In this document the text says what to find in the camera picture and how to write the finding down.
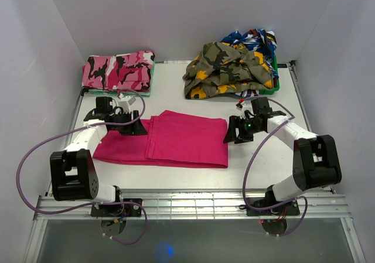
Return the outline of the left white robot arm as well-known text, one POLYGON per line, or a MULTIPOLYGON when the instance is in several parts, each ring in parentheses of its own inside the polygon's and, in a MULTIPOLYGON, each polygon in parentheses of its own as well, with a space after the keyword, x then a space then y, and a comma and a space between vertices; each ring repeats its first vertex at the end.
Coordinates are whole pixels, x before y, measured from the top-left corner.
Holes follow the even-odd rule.
POLYGON ((142 136, 147 131, 140 121, 141 112, 132 110, 135 96, 97 97, 96 107, 83 119, 83 129, 62 151, 50 156, 52 193, 57 201, 88 200, 104 203, 112 216, 121 214, 124 201, 120 189, 100 183, 93 154, 110 131, 125 136, 142 136))

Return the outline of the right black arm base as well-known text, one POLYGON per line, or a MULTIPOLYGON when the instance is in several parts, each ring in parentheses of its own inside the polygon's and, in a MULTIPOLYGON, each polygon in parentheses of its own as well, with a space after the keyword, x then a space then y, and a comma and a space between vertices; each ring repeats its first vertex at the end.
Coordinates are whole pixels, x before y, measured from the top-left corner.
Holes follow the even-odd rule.
POLYGON ((248 217, 260 217, 261 226, 265 233, 275 237, 287 233, 287 216, 300 216, 301 214, 296 200, 283 203, 267 197, 249 197, 247 201, 250 206, 241 204, 239 209, 244 210, 248 217))

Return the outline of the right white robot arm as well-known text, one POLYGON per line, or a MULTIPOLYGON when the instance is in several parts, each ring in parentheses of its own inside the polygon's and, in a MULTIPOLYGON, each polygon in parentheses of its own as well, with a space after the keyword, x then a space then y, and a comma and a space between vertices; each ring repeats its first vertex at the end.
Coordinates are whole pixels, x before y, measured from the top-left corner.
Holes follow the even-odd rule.
POLYGON ((249 100, 250 109, 244 108, 244 100, 236 105, 243 113, 241 116, 230 116, 223 142, 243 144, 253 141, 255 134, 265 132, 267 136, 251 156, 247 165, 249 168, 261 148, 273 136, 288 146, 293 156, 291 175, 271 185, 265 196, 254 203, 244 197, 247 209, 279 214, 305 191, 341 182, 342 172, 332 136, 318 135, 300 127, 294 123, 295 117, 286 107, 274 111, 270 106, 270 98, 258 96, 249 100))

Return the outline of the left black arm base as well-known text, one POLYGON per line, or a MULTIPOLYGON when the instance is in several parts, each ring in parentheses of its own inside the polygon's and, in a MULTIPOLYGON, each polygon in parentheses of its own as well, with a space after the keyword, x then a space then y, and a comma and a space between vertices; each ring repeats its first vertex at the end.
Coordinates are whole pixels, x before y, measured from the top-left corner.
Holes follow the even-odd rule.
POLYGON ((121 199, 131 204, 97 205, 91 208, 90 216, 101 219, 101 229, 110 236, 120 235, 127 225, 128 217, 141 217, 142 199, 121 199))

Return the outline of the magenta pink trousers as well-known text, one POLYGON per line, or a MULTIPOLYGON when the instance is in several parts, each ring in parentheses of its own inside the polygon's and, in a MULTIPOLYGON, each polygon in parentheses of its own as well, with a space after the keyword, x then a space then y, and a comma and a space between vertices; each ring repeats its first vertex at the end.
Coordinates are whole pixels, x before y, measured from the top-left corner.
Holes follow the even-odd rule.
POLYGON ((120 165, 183 168, 227 168, 229 150, 223 142, 227 122, 166 110, 142 120, 143 136, 123 136, 109 131, 93 158, 120 165))

